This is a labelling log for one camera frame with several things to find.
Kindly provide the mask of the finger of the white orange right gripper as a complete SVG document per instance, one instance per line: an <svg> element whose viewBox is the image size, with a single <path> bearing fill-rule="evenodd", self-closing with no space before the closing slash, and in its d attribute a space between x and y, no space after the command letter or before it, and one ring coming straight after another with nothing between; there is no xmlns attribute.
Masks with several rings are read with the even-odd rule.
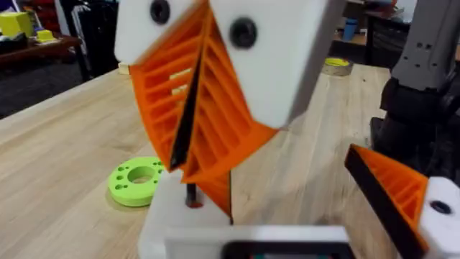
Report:
<svg viewBox="0 0 460 259"><path fill-rule="evenodd" d="M186 183L224 177L308 108L345 4L207 3Z"/></svg>
<svg viewBox="0 0 460 259"><path fill-rule="evenodd" d="M207 1L120 1L114 53L129 67L145 130L173 171L190 142Z"/></svg>

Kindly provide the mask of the white orange left gripper right finger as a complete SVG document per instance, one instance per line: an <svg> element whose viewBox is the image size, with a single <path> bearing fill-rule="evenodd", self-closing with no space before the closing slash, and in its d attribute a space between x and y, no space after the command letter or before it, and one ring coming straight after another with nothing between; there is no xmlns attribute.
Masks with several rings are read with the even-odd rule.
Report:
<svg viewBox="0 0 460 259"><path fill-rule="evenodd" d="M459 186L351 144L344 166L400 258L459 257Z"/></svg>

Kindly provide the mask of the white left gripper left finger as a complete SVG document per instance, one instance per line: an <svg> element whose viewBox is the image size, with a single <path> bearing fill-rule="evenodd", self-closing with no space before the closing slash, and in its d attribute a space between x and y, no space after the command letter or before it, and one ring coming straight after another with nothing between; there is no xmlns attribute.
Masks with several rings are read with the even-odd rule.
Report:
<svg viewBox="0 0 460 259"><path fill-rule="evenodd" d="M224 213L200 188L198 208L186 206L186 185L181 170L162 172L137 243L141 259L166 258L165 236L171 227L221 227L230 224Z"/></svg>

